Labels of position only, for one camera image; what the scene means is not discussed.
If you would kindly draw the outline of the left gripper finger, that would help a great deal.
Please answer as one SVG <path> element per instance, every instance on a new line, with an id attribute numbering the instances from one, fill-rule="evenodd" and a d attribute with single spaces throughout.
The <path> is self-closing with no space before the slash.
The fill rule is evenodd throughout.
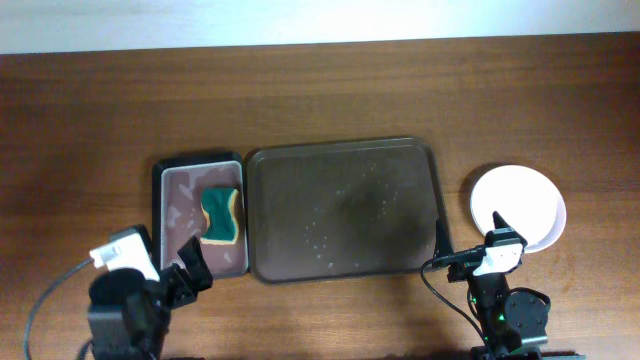
<path id="1" fill-rule="evenodd" d="M 141 237 L 146 253 L 150 254 L 152 252 L 152 239 L 146 226 L 143 224 L 136 224 L 132 226 L 132 229 Z"/>
<path id="2" fill-rule="evenodd" d="M 213 275 L 204 260 L 199 239 L 196 236 L 192 236 L 178 250 L 178 255 L 189 274 L 191 287 L 195 291 L 209 289 L 213 283 Z"/>

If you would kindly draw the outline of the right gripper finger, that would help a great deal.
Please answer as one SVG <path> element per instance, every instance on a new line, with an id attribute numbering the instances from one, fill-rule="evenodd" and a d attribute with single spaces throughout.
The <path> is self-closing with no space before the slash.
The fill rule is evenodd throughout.
<path id="1" fill-rule="evenodd" d="M 447 225 L 442 219 L 436 221 L 436 243 L 434 248 L 434 259 L 450 256 L 454 253 L 450 233 Z"/>
<path id="2" fill-rule="evenodd" d="M 493 246 L 511 244 L 526 245 L 526 239 L 511 227 L 497 211 L 493 212 L 492 217 L 495 226 L 495 229 L 492 231 Z"/>

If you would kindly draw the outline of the pink plate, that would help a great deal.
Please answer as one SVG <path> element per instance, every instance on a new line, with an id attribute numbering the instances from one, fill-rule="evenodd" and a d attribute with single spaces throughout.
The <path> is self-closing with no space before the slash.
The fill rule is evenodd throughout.
<path id="1" fill-rule="evenodd" d="M 495 228 L 497 212 L 527 241 L 527 253 L 549 248 L 566 227 L 566 204 L 557 186 L 541 172 L 521 165 L 487 171 L 474 184 L 469 204 L 481 233 Z"/>

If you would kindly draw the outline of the green and yellow sponge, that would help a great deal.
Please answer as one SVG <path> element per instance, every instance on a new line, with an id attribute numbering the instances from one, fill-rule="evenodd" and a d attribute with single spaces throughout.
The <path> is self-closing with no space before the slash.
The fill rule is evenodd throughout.
<path id="1" fill-rule="evenodd" d="M 239 191 L 235 188 L 206 188 L 201 196 L 201 209 L 206 231 L 200 241 L 213 245 L 233 245 L 239 238 L 236 204 Z"/>

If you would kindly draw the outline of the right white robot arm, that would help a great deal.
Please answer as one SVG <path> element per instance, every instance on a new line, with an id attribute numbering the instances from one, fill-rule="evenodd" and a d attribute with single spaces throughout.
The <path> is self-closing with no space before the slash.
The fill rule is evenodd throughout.
<path id="1" fill-rule="evenodd" d="M 432 292 L 480 336 L 482 344 L 470 350 L 473 359 L 540 359 L 540 346 L 548 341 L 551 300 L 533 289 L 508 285 L 506 276 L 522 264 L 527 241 L 498 212 L 492 218 L 494 228 L 486 233 L 484 243 L 459 252 L 448 247 L 449 236 L 437 221 L 436 250 L 420 275 L 445 268 L 450 283 L 468 284 L 469 313 Z"/>

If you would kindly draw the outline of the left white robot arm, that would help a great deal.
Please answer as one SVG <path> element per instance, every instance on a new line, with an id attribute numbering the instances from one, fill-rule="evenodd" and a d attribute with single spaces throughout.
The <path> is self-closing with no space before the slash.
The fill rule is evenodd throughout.
<path id="1" fill-rule="evenodd" d="M 90 285 L 88 323 L 96 359 L 158 359 L 171 311 L 195 302 L 209 289 L 209 271 L 197 238 L 178 255 L 181 264 L 158 271 L 149 255 L 150 235 L 134 225 L 89 252 L 94 266 L 107 271 Z"/>

